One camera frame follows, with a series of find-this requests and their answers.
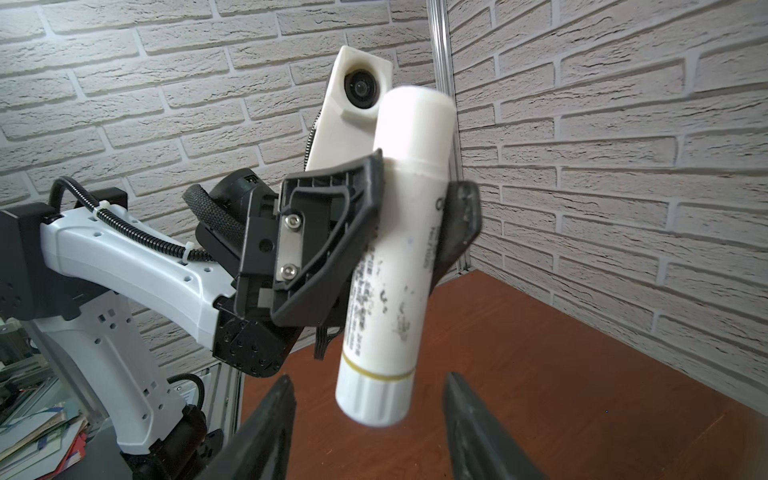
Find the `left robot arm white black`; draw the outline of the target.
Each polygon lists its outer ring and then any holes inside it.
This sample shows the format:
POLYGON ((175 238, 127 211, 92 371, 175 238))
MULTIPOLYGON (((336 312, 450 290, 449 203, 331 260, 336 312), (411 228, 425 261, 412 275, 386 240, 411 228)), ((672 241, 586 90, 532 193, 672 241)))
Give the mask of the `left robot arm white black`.
POLYGON ((184 195, 197 246, 135 219, 124 191, 58 178, 45 203, 1 213, 1 315, 26 321, 75 364, 137 479, 282 479, 296 411, 279 378, 234 438, 173 390, 131 316, 165 316, 215 358, 276 376, 300 334, 322 358, 345 341, 337 401, 356 422, 407 414, 426 303, 479 235, 478 186, 439 182, 380 151, 287 176, 238 170, 184 195))

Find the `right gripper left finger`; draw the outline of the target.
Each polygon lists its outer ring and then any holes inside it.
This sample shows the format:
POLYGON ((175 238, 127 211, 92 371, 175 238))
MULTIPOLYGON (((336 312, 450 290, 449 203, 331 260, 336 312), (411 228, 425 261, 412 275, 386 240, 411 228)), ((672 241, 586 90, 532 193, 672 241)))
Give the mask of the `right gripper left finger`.
POLYGON ((286 479, 296 408, 294 385, 283 375, 197 478, 286 479))

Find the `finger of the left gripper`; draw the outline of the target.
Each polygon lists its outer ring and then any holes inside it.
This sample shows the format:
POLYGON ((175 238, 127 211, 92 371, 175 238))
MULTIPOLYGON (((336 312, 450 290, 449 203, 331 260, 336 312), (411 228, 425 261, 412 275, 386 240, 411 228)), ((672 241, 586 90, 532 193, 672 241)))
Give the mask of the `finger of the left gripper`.
POLYGON ((380 149, 340 166, 285 178, 279 219, 296 214, 302 220, 302 260, 293 279, 273 287, 273 323, 312 327, 327 322, 372 237, 383 194, 380 149))
POLYGON ((451 181, 444 202, 444 212, 433 267, 431 288, 435 288, 482 230, 482 206, 479 186, 468 180, 451 181))

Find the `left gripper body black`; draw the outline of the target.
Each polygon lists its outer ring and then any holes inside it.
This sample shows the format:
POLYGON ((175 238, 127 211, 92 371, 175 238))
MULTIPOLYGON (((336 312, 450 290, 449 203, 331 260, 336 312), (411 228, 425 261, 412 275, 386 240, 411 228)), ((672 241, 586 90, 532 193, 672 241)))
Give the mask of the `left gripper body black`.
POLYGON ((270 314, 278 198, 250 169, 227 175, 211 191, 195 186, 196 240, 235 288, 214 301, 219 315, 213 355, 256 378, 277 374, 302 332, 277 326, 270 314))

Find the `white glue stick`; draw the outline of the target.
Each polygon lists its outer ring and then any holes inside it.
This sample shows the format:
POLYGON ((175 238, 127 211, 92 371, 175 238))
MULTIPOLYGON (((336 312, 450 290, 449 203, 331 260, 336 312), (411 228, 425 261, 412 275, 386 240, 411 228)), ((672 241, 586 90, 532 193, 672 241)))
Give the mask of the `white glue stick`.
POLYGON ((368 427, 403 420, 411 405, 432 274, 424 266, 424 94, 397 87, 380 105, 374 148, 383 152, 380 218, 353 276, 335 398, 344 414, 368 427))

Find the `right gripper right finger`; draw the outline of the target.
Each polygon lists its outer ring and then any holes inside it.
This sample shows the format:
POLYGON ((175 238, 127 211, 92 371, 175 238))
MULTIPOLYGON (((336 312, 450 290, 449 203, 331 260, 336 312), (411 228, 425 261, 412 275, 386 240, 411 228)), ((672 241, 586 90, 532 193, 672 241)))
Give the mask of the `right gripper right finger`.
POLYGON ((460 374, 447 374, 442 402, 455 479, 546 477, 460 374))

